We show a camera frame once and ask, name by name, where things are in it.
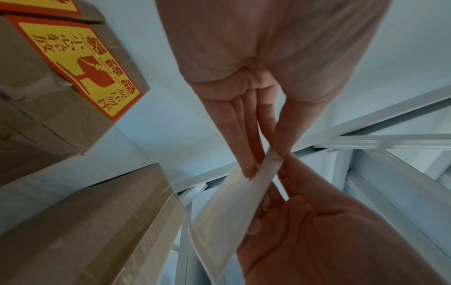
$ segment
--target white ceiling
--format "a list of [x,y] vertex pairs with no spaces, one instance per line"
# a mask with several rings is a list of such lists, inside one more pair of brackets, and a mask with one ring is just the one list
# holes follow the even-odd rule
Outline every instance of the white ceiling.
[[[89,2],[105,15],[151,88],[117,123],[117,129],[160,162],[172,183],[235,161],[179,74],[154,1]],[[395,0],[349,86],[308,133],[449,84],[449,11],[449,0]],[[277,112],[283,102],[280,93]],[[308,162],[324,176],[329,170],[322,165],[330,163]]]

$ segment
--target cardboard box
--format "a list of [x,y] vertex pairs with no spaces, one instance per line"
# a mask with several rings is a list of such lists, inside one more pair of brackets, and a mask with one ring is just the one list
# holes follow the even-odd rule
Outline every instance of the cardboard box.
[[102,13],[82,0],[0,0],[0,12],[85,23],[105,23]]
[[184,216],[157,164],[82,189],[0,237],[0,284],[155,284]]
[[[0,101],[23,120],[33,121],[34,128],[46,129],[42,139],[36,135],[36,143],[22,149],[20,165],[10,149],[28,130],[0,137],[0,185],[83,154],[149,91],[104,24],[5,15],[0,16],[0,31],[7,39],[0,45]],[[5,115],[0,123],[16,117]],[[43,147],[50,141],[55,143]],[[53,150],[61,144],[71,152]]]

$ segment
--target white paper packet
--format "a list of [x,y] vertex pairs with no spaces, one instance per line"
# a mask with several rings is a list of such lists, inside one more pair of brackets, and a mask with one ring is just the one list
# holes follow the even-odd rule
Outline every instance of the white paper packet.
[[283,159],[269,150],[252,179],[237,164],[188,228],[194,249],[213,284],[221,278]]

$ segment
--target orange border label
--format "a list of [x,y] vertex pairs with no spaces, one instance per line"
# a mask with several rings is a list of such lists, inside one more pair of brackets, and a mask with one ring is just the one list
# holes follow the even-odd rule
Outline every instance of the orange border label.
[[7,15],[37,52],[110,120],[140,97],[125,70],[87,24]]
[[28,14],[83,17],[74,0],[0,0],[0,10]]

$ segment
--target yellow label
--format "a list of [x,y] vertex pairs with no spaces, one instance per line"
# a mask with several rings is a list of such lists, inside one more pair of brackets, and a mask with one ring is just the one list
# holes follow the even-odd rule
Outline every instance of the yellow label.
[[0,0],[0,2],[66,11],[77,11],[77,7],[72,0]]
[[20,21],[19,26],[42,53],[79,86],[78,90],[84,91],[109,116],[114,117],[140,95],[89,26]]

